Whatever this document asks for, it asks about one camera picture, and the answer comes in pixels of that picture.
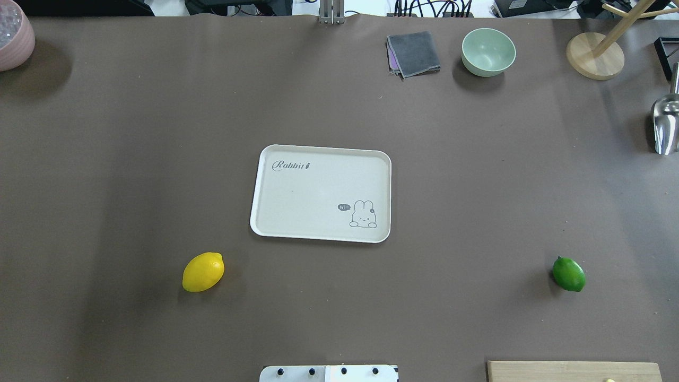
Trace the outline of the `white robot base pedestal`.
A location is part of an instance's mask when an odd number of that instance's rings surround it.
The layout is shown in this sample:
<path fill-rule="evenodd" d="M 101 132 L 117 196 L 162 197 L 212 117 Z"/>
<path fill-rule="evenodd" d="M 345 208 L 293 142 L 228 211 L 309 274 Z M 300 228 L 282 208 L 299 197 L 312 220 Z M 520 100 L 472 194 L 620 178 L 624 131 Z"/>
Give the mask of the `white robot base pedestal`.
<path fill-rule="evenodd" d="M 259 381 L 399 381 L 399 373 L 388 364 L 269 366 Z"/>

